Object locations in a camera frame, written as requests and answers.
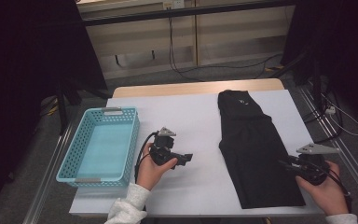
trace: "gray floor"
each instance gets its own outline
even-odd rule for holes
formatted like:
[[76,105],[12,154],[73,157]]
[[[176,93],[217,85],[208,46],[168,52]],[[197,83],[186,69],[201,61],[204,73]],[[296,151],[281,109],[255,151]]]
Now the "gray floor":
[[[245,66],[254,63],[259,63],[261,60],[251,60],[233,63],[219,64],[223,66]],[[267,62],[266,67],[279,64],[279,57],[276,57]],[[120,86],[133,85],[149,85],[149,84],[163,84],[163,83],[183,83],[193,82],[196,78],[203,81],[215,80],[235,80],[235,79],[251,79],[254,77],[269,77],[270,73],[264,72],[263,64],[248,68],[229,68],[229,67],[210,67],[193,70],[191,72],[178,73],[171,71],[160,71],[149,74],[131,77],[118,77],[107,81],[109,86],[108,93],[112,93],[115,88]],[[288,89],[296,103],[300,115],[306,115],[310,112],[309,107],[304,103],[303,94],[300,92],[300,87],[297,87],[293,81],[294,74],[288,74],[282,77],[282,82],[286,89]],[[103,106],[104,100],[93,98],[86,92],[81,92],[83,96],[83,104],[80,106],[68,105],[69,117],[73,119],[78,118],[76,111],[81,111],[86,105]],[[344,99],[339,99],[341,108],[351,115],[355,113]],[[351,119],[344,117],[345,128],[352,132],[358,133],[358,126],[351,121]],[[310,134],[314,140],[325,138],[325,134],[317,122],[312,122],[307,125]],[[39,125],[36,128],[34,139],[29,145],[28,153],[23,158],[18,169],[14,171],[15,180],[4,186],[0,194],[0,224],[5,223],[22,223],[37,188],[40,180],[45,173],[49,158],[53,153],[53,149],[59,138],[60,120],[58,114],[52,116],[44,116],[41,118]],[[353,157],[358,161],[358,136],[353,136],[348,133],[343,133],[340,138],[345,142],[347,147],[351,150]],[[335,161],[340,164],[342,168],[341,177],[345,186],[349,189],[353,197],[353,213],[358,216],[358,185],[354,181],[350,172],[345,168],[338,156],[328,156],[328,160]],[[38,223],[103,223],[105,218],[81,218],[68,214],[70,203],[72,202],[75,189],[61,186],[60,183],[53,183],[49,198],[46,200],[44,209],[38,217]],[[197,219],[197,218],[162,218],[158,223],[257,223],[258,220],[248,218],[223,218],[216,219]],[[323,216],[312,217],[272,217],[272,223],[325,223]]]

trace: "dark background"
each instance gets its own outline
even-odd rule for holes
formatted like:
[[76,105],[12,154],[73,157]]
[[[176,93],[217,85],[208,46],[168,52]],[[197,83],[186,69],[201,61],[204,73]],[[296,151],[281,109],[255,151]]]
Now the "dark background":
[[81,89],[69,80],[106,89],[85,27],[58,25],[73,21],[81,21],[74,1],[0,0],[0,189],[58,83],[67,94]]
[[304,84],[314,72],[314,60],[329,85],[358,113],[358,1],[300,1],[282,57],[288,64],[300,52],[310,52],[295,67],[296,83]]

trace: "white cable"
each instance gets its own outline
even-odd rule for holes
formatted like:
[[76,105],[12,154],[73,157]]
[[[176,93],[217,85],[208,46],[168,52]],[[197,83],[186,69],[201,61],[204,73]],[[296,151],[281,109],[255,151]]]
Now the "white cable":
[[[358,125],[358,121],[356,119],[354,119],[353,117],[351,117],[351,115],[349,115],[348,113],[346,113],[345,111],[343,111],[341,108],[339,108],[338,106],[336,106],[335,104],[333,104],[329,99],[327,99],[327,97],[325,97],[323,94],[322,94],[322,97],[328,101],[331,105],[333,105],[337,110],[341,111],[343,114],[345,114],[346,116],[348,116],[350,119],[352,119],[357,125]],[[352,134],[352,135],[355,135],[355,136],[358,136],[358,133],[351,133],[350,131],[344,129],[343,127],[341,127],[334,119],[333,119],[333,116],[331,116],[330,114],[330,118],[333,122],[335,122],[335,124],[342,129],[342,131],[346,132],[346,133],[349,133],[349,134]]]

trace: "pants leg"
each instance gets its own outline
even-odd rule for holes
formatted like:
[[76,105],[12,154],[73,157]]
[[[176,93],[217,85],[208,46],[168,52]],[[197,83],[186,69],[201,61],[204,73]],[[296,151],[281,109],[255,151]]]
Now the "pants leg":
[[220,150],[242,208],[305,205],[293,176],[280,166],[287,151],[270,116],[247,91],[218,96]]

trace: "white sleeve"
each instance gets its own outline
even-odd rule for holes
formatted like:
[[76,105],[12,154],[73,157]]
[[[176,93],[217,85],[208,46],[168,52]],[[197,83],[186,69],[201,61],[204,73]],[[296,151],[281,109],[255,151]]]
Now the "white sleeve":
[[127,198],[117,199],[110,208],[105,224],[139,223],[147,213],[144,209],[150,191],[130,183]]
[[357,224],[357,216],[354,214],[341,214],[326,217],[328,224]]

